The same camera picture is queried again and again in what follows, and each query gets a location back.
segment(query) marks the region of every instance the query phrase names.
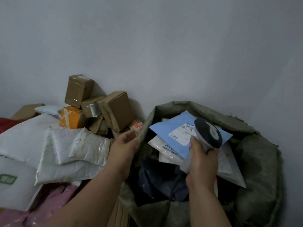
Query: person's left hand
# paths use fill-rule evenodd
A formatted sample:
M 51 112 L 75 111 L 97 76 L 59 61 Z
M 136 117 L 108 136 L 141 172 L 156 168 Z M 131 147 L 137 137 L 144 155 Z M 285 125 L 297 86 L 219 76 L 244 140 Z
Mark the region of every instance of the person's left hand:
M 113 171 L 117 170 L 121 179 L 125 181 L 130 172 L 131 161 L 138 148 L 139 140 L 136 138 L 134 130 L 121 134 L 109 151 L 106 167 Z

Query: gray wall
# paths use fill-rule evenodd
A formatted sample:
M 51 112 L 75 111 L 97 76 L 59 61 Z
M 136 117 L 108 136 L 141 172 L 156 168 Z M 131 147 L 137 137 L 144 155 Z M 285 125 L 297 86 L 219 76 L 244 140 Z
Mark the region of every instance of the gray wall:
M 142 119 L 172 100 L 232 113 L 281 146 L 280 224 L 298 226 L 301 10 L 301 0 L 0 0 L 0 116 L 64 105 L 79 73 L 94 94 L 127 91 Z

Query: green sack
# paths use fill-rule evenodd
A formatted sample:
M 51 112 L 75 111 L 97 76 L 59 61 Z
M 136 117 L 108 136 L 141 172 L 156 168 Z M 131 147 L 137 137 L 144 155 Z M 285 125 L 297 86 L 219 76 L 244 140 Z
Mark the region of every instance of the green sack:
M 185 110 L 233 134 L 229 143 L 244 177 L 246 189 L 237 187 L 233 201 L 222 204 L 231 224 L 272 226 L 283 198 L 281 152 L 278 146 L 236 117 L 223 115 L 191 101 L 173 101 L 156 106 L 138 135 L 141 145 L 134 157 L 134 164 L 139 166 L 142 160 L 152 154 L 146 143 L 155 134 L 149 126 L 161 122 L 161 118 L 172 118 Z M 168 213 L 169 201 L 137 207 L 134 194 L 125 182 L 122 184 L 119 200 L 139 227 L 159 226 L 165 218 L 164 226 L 190 226 L 188 202 L 171 202 Z

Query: orange box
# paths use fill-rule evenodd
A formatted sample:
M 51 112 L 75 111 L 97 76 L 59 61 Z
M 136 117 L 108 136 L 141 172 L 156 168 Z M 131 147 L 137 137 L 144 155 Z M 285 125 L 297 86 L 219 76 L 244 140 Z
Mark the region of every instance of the orange box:
M 67 128 L 76 129 L 83 128 L 86 125 L 87 119 L 81 109 L 73 106 L 65 107 L 62 110 L 60 125 Z

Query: hand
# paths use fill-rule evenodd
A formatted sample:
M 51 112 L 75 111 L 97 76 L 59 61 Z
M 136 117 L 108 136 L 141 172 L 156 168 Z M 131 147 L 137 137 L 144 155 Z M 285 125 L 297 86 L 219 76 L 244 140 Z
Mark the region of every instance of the hand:
M 106 167 L 111 168 L 112 171 L 118 171 L 121 179 L 125 181 L 129 175 L 131 161 L 138 148 L 139 140 L 136 138 L 134 130 L 121 134 L 109 151 Z
M 190 139 L 191 158 L 189 174 L 186 177 L 188 189 L 195 190 L 204 187 L 214 192 L 214 181 L 218 171 L 218 149 L 204 153 L 200 142 L 192 136 Z

